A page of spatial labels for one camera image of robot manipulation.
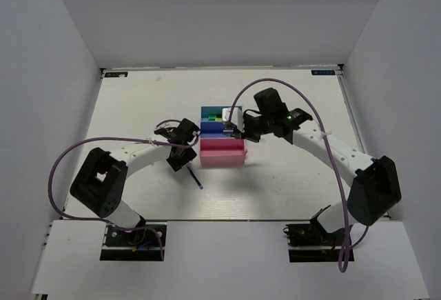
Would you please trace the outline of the blue ink pen refill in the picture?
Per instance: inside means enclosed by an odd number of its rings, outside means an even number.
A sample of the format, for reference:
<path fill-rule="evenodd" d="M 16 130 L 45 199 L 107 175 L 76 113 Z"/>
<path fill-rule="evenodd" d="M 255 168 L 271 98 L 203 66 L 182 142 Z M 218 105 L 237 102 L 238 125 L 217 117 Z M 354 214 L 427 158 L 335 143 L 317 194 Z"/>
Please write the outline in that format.
<path fill-rule="evenodd" d="M 202 183 L 199 181 L 199 179 L 198 179 L 198 177 L 196 176 L 195 172 L 193 171 L 191 165 L 190 165 L 190 164 L 187 164 L 186 167 L 187 167 L 187 170 L 189 171 L 191 177 L 192 177 L 193 180 L 196 182 L 197 186 L 198 186 L 201 190 L 203 190 L 204 187 L 203 187 Z"/>

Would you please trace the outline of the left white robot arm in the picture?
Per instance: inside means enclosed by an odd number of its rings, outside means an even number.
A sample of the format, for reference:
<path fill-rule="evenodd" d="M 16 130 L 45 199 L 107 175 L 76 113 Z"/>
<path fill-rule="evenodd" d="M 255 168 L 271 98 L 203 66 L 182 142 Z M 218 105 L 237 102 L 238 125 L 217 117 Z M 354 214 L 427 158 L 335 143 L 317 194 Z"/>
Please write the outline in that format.
<path fill-rule="evenodd" d="M 147 143 L 113 151 L 95 148 L 74 178 L 70 194 L 97 217 L 122 228 L 129 243 L 138 244 L 145 238 L 145 220 L 122 200 L 127 178 L 159 161 L 179 171 L 196 158 L 192 143 L 199 132 L 195 123 L 182 119 L 176 127 L 155 129 Z"/>

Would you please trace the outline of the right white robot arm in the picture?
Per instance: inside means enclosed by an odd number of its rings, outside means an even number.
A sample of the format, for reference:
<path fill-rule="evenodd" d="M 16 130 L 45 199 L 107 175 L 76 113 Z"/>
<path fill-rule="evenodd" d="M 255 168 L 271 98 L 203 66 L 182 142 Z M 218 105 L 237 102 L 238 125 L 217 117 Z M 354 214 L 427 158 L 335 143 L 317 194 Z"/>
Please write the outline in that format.
<path fill-rule="evenodd" d="M 331 169 L 337 169 L 338 180 L 349 187 L 344 203 L 327 206 L 311 220 L 312 238 L 321 244 L 331 241 L 336 231 L 360 223 L 372 226 L 397 204 L 402 194 L 396 165 L 383 156 L 376 159 L 327 134 L 313 117 L 300 108 L 289 110 L 273 88 L 254 96 L 256 112 L 239 112 L 241 138 L 258 142 L 264 134 L 273 134 L 301 148 Z"/>

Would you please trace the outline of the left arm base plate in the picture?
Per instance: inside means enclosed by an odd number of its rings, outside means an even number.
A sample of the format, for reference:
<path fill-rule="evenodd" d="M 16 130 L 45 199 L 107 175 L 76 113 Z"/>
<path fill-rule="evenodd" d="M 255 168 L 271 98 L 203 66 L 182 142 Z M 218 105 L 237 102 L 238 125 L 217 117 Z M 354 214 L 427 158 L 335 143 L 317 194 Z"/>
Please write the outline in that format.
<path fill-rule="evenodd" d="M 161 253 L 165 254 L 167 224 L 154 223 L 148 225 L 156 231 L 158 241 L 152 231 L 122 232 L 114 226 L 105 229 L 101 248 L 101 261 L 162 261 Z"/>

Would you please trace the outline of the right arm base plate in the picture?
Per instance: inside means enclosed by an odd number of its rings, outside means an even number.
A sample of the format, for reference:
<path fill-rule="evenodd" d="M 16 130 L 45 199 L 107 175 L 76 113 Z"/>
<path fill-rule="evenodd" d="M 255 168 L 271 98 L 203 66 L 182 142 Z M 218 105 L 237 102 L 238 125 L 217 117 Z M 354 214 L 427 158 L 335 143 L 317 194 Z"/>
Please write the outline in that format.
<path fill-rule="evenodd" d="M 292 223 L 286 224 L 283 232 L 290 263 L 338 262 L 345 238 L 343 229 L 323 235 L 309 223 Z"/>

